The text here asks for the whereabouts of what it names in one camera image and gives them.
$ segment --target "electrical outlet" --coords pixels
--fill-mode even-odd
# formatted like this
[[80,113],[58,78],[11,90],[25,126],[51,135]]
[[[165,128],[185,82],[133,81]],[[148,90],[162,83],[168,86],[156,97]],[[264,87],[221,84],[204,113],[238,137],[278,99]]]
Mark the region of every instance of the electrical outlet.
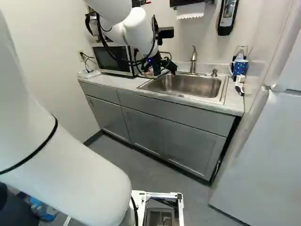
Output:
[[77,50],[77,54],[78,54],[80,62],[84,62],[85,61],[85,58],[80,54],[80,53],[83,53],[83,52],[84,51],[82,49],[81,50]]

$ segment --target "polka dot mug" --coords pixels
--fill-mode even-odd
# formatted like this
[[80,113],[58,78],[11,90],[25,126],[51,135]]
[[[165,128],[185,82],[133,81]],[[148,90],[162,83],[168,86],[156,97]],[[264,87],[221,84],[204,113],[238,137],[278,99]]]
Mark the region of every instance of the polka dot mug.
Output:
[[242,59],[235,60],[234,62],[230,63],[229,71],[230,71],[230,74],[232,75],[234,81],[236,81],[236,76],[241,75],[241,74],[246,75],[246,71],[248,70],[248,65],[249,65],[249,61],[242,60]]

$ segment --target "kitchen sink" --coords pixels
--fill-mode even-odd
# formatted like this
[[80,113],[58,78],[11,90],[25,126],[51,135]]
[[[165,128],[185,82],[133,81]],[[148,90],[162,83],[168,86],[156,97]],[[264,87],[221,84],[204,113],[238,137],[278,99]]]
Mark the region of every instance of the kitchen sink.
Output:
[[202,74],[184,74],[179,73],[176,76],[166,74],[156,80],[151,80],[138,89],[164,93],[178,97],[188,97],[194,99],[203,99],[210,102],[220,102],[223,104],[225,94],[224,86],[227,76],[211,77]]

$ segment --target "faucet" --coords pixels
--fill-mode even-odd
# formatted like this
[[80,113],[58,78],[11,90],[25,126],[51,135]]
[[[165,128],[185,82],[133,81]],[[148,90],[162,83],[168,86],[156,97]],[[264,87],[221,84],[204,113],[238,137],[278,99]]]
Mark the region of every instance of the faucet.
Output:
[[192,52],[192,56],[191,56],[191,59],[190,59],[190,73],[193,73],[195,74],[196,72],[196,66],[197,66],[197,56],[198,56],[198,53],[196,51],[196,47],[195,46],[192,46],[193,47],[193,52]]
[[211,77],[217,77],[217,70],[215,68],[211,72]]

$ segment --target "white refrigerator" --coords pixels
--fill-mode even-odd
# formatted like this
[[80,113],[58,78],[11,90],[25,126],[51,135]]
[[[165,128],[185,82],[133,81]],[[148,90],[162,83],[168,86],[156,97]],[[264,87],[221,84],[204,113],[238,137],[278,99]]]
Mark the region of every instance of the white refrigerator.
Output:
[[301,1],[267,2],[250,53],[246,113],[209,204],[252,226],[299,226]]

